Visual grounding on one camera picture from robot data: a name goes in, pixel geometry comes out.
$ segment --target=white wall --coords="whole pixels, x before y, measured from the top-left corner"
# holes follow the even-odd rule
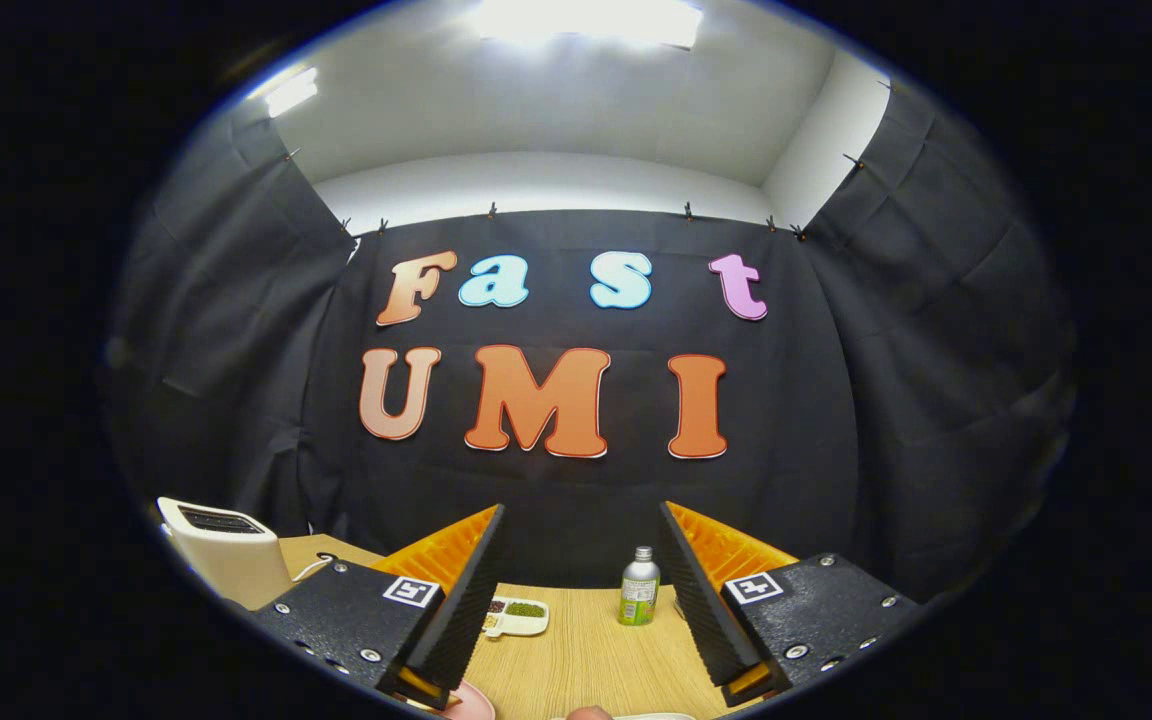
[[[799,130],[763,188],[661,165],[568,152],[445,156],[373,168],[314,185],[349,232],[524,210],[649,210],[778,227],[806,225],[838,190],[887,109],[886,74],[842,50]]]
[[[886,73],[835,50],[812,109],[763,183],[776,225],[806,225],[851,172],[842,154],[861,158],[887,111],[890,90],[879,81],[890,85]]]
[[[349,232],[521,210],[654,210],[761,223],[772,205],[759,188],[627,158],[566,152],[488,152],[412,160],[314,185]]]

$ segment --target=green seeds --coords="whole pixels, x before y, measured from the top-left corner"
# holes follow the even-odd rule
[[[522,615],[524,617],[544,617],[545,609],[539,605],[526,605],[526,602],[509,602],[509,607],[503,609],[506,615]]]

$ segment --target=bottle label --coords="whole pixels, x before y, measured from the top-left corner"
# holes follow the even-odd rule
[[[655,612],[660,579],[621,581],[621,624],[645,626]]]

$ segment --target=pink plate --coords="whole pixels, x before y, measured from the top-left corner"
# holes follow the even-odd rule
[[[495,720],[495,707],[492,707],[492,702],[479,691],[479,688],[462,680],[461,687],[454,689],[452,694],[461,698],[461,702],[440,712],[439,715],[447,717],[448,720]]]

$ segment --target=white ceiling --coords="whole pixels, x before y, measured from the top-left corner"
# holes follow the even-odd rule
[[[310,182],[476,152],[621,156],[751,185],[812,106],[835,46],[742,0],[704,12],[691,51],[562,36],[482,40],[477,0],[397,3],[305,59],[319,94],[276,118]]]

